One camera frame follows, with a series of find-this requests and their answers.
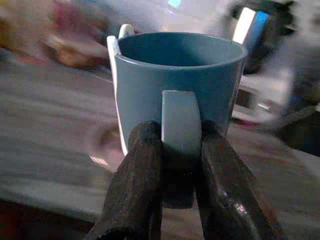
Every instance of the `blue light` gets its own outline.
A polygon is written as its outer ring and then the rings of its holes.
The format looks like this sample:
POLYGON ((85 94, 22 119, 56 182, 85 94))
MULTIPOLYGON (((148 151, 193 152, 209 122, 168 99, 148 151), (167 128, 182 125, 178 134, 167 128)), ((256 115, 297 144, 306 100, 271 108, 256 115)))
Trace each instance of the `blue light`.
POLYGON ((257 12, 255 21, 252 23, 252 26, 248 32, 247 41, 245 43, 245 47, 248 49, 249 52, 251 52, 258 43, 265 29, 268 19, 269 14, 263 11, 257 12))
POLYGON ((175 9, 179 8, 180 4, 181 4, 181 0, 169 0, 168 4, 171 7, 174 7, 175 9))

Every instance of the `mug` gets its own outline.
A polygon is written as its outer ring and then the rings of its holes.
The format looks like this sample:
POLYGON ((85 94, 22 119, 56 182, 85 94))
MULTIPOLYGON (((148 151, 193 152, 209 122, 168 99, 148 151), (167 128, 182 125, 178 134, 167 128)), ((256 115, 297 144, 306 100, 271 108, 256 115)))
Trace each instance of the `mug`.
POLYGON ((123 153, 135 126, 155 121, 169 169, 193 169, 201 155, 201 122, 226 134, 247 50, 211 35, 135 34, 129 24, 107 37, 123 153))

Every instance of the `wooden table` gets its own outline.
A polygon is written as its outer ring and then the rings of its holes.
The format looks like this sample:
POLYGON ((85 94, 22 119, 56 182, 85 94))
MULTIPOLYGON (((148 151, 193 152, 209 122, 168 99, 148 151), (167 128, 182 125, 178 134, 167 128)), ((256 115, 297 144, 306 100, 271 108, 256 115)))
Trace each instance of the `wooden table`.
MULTIPOLYGON (((86 142, 95 126, 117 124, 111 75, 53 64, 0 65, 0 72, 0 198, 94 222, 111 174, 91 161, 86 142)), ((316 239, 319 158, 235 124, 227 139, 288 238, 316 239)), ((164 240, 203 239, 197 205, 164 209, 162 232, 164 240)))

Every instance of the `blue mug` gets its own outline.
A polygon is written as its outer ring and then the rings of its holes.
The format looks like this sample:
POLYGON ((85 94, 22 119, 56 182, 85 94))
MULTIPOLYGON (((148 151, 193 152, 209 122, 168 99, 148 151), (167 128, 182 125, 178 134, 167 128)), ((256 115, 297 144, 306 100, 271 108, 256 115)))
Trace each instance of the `blue mug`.
POLYGON ((206 34, 135 34, 121 26, 107 37, 121 146, 128 153, 133 128, 161 125, 169 169, 193 169, 201 155, 201 122, 212 120, 227 133, 247 50, 206 34))

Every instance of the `blurry background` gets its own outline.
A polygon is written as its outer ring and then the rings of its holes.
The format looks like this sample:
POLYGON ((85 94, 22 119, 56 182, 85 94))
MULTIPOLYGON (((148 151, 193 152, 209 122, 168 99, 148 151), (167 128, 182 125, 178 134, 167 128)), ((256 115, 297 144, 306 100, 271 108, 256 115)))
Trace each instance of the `blurry background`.
MULTIPOLYGON (((125 23, 248 48, 227 139, 288 238, 319 239, 320 1, 0 0, 1 239, 81 239, 99 216, 123 158, 106 37, 125 23)), ((162 228, 202 239, 196 205, 162 228)))

